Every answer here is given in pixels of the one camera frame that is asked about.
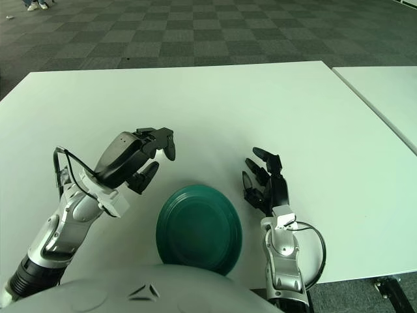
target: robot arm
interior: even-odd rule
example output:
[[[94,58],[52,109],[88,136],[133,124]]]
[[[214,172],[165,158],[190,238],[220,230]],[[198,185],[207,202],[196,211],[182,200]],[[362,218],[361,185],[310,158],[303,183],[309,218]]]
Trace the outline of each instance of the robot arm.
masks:
[[[94,171],[66,149],[57,148],[57,152],[66,155],[69,167],[69,170],[67,167],[59,169],[55,152],[55,172],[61,195],[58,209],[47,219],[6,284],[0,308],[58,285],[91,225],[103,211],[121,217],[129,208],[116,188],[126,182],[128,188],[139,194],[146,189],[159,164],[153,162],[143,172],[137,171],[155,157],[158,149],[163,149],[168,159],[175,159],[172,130],[142,128],[132,133],[122,132],[106,149]],[[86,190],[76,181],[69,156],[83,164],[81,180]]]
[[[242,178],[245,200],[266,215],[261,221],[261,228],[266,256],[267,299],[284,311],[295,309],[297,312],[309,312],[306,287],[297,265],[299,245],[293,235],[293,230],[297,230],[298,226],[289,206],[280,157],[260,148],[253,148],[253,153],[266,162],[267,171],[249,158],[246,159],[246,165],[265,190],[261,192],[253,188],[246,172],[242,173]]]

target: white tabletop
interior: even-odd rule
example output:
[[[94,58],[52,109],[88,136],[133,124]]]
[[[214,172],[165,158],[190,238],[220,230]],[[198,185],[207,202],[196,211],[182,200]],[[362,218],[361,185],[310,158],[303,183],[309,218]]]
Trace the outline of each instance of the white tabletop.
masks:
[[[1,281],[16,269],[58,199],[52,152],[67,147],[94,166],[113,138],[169,127],[177,159],[133,208],[95,222],[63,281],[113,267],[160,263],[154,230],[177,189],[202,183],[235,206],[244,238],[229,274],[264,288],[262,214],[242,196],[253,146],[279,153],[299,220],[324,235],[321,282],[417,270],[417,157],[322,62],[235,67],[41,72],[0,103]],[[319,266],[313,232],[297,234],[309,280]]]
[[[417,155],[417,67],[336,67],[333,71]]]

